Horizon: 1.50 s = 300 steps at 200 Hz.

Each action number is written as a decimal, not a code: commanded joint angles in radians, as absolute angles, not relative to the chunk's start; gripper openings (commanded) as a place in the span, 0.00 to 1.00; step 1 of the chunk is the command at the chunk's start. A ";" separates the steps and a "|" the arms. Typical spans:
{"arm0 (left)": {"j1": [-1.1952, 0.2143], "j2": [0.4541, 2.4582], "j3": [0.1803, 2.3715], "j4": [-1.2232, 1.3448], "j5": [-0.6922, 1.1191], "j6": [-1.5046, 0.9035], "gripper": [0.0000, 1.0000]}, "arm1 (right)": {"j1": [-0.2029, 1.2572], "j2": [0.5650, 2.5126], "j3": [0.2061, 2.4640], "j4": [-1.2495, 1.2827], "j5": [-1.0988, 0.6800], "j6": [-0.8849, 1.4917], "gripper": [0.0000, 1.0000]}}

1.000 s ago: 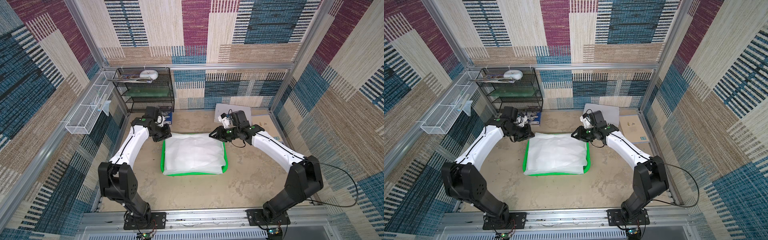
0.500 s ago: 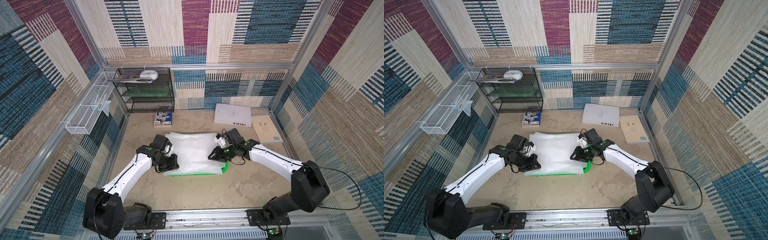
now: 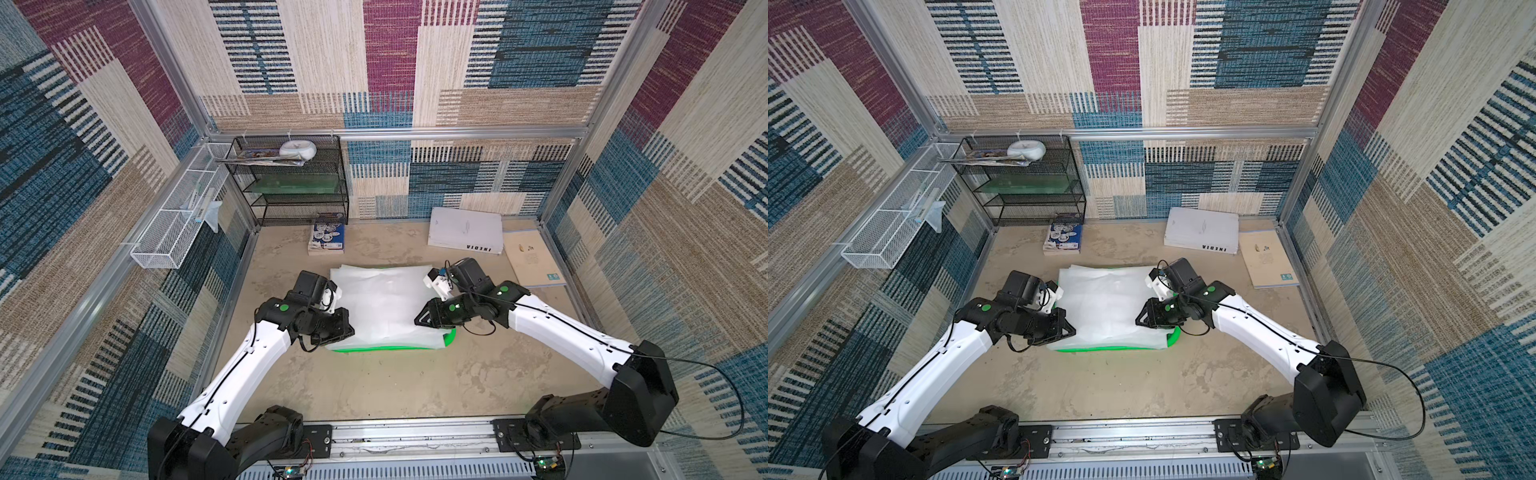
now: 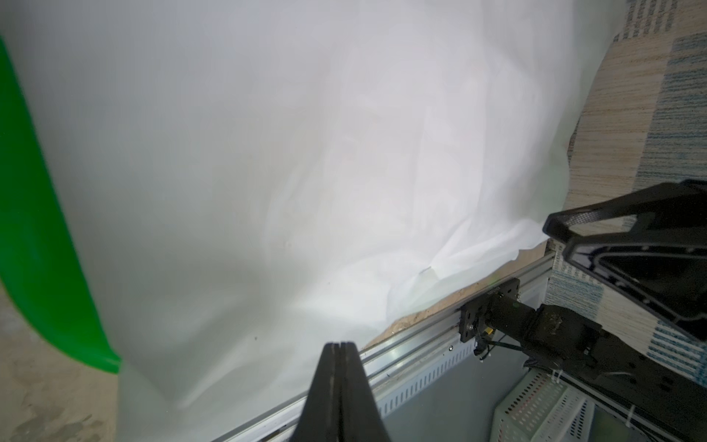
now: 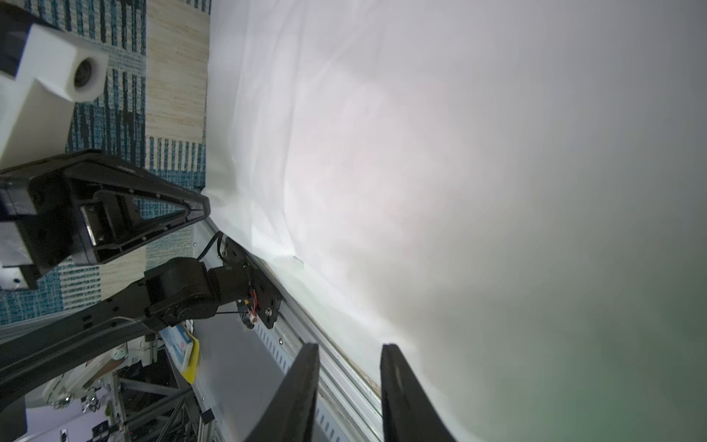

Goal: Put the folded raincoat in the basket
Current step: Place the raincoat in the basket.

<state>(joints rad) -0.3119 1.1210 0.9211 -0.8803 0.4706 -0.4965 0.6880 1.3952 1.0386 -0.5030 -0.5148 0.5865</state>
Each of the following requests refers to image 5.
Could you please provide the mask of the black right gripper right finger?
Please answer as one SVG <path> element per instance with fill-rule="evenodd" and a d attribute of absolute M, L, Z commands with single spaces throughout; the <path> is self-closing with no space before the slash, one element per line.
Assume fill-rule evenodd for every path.
<path fill-rule="evenodd" d="M 382 346 L 380 375 L 386 441 L 455 441 L 396 344 Z"/>

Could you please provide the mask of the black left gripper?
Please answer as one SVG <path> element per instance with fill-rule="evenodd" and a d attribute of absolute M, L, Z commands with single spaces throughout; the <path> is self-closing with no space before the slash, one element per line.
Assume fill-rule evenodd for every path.
<path fill-rule="evenodd" d="M 36 290 L 66 258 L 109 263 L 206 219 L 206 196 L 99 150 L 1 173 L 1 288 Z"/>

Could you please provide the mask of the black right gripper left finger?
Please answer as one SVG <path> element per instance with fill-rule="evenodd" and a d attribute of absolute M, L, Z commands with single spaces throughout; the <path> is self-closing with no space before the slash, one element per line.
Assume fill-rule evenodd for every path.
<path fill-rule="evenodd" d="M 311 441 L 319 379 L 320 348 L 304 344 L 246 441 Z"/>

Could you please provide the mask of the white raincoat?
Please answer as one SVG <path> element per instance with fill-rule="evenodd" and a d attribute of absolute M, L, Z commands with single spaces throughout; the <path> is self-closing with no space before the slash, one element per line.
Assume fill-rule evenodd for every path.
<path fill-rule="evenodd" d="M 706 438 L 703 1 L 215 1 L 206 191 L 484 441 Z"/>

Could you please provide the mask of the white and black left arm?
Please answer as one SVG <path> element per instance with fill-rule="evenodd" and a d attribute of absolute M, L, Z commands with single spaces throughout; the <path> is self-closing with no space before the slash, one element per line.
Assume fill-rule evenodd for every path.
<path fill-rule="evenodd" d="M 65 259 L 101 265 L 207 219 L 206 196 L 98 150 L 1 173 L 4 289 L 36 287 Z M 1 346 L 1 403 L 9 406 L 78 364 L 185 320 L 215 316 L 249 289 L 232 267 L 174 258 L 82 311 Z"/>

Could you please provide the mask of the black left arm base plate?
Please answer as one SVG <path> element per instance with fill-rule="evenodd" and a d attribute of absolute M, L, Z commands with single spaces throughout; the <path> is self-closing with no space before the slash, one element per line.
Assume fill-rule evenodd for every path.
<path fill-rule="evenodd" d="M 225 264 L 247 276 L 248 289 L 241 290 L 236 298 L 237 312 L 243 324 L 253 329 L 261 323 L 271 330 L 279 317 L 283 301 L 280 289 L 256 263 L 255 257 L 233 239 L 224 239 L 221 257 Z"/>

